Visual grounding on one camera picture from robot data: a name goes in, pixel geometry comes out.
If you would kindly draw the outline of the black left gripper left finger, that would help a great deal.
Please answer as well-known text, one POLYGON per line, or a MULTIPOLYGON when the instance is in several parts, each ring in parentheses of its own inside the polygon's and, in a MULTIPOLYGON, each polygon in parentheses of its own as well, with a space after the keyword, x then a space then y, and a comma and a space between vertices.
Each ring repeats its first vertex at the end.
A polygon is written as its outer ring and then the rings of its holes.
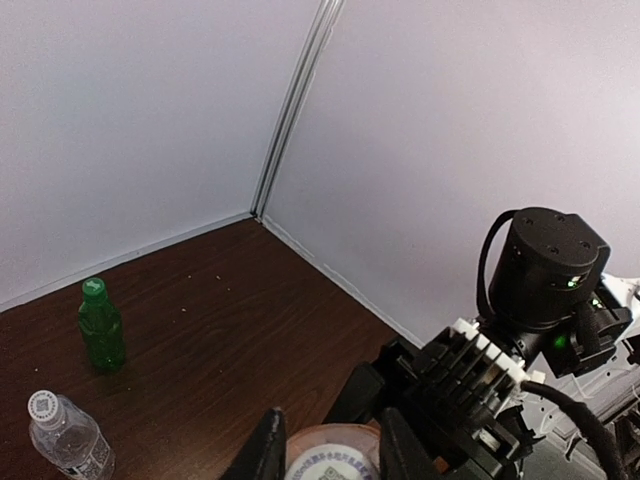
POLYGON ((237 456, 238 479, 283 479, 286 472, 286 423, 279 408, 265 412, 237 456))

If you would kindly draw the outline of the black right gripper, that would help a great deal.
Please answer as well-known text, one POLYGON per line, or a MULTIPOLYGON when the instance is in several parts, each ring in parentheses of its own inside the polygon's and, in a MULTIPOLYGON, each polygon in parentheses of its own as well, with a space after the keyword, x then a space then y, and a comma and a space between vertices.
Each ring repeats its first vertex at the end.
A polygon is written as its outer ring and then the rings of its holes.
POLYGON ((436 339, 420 350, 395 340, 354 368, 324 421, 379 423, 384 409, 395 408, 438 479, 497 479, 500 460, 479 440, 494 418, 494 388, 483 381, 493 365, 475 339, 436 339))

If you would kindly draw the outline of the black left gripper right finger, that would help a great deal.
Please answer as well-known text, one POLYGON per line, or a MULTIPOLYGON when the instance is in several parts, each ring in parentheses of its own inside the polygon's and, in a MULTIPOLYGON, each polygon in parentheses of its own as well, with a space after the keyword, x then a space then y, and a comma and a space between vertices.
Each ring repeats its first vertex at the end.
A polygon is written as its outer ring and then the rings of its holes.
POLYGON ((397 409, 384 409, 379 423, 382 479, 429 480, 440 477, 432 459, 397 409))

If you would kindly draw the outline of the orange tea bottle red label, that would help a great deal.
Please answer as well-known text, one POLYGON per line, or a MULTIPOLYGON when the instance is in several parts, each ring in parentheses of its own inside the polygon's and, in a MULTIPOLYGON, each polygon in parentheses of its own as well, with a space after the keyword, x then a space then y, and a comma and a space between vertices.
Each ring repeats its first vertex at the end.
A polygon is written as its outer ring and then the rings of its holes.
POLYGON ((333 423, 308 427, 286 445, 287 480, 376 480, 380 431, 377 427, 333 423))

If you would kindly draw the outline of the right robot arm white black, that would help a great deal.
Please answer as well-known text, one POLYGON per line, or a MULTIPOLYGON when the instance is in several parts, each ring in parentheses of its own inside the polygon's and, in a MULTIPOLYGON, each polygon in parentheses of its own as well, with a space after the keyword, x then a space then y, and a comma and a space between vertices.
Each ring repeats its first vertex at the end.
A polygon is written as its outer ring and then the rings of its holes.
POLYGON ((492 276, 476 280, 478 314, 422 347, 403 337, 354 368, 329 423, 381 428, 385 479, 518 479, 538 437, 520 396, 559 408, 610 479, 628 475, 615 437, 582 401, 533 377, 543 357, 556 377, 603 366, 634 322, 605 283, 607 242, 580 216, 530 207, 499 215, 508 233, 492 276))

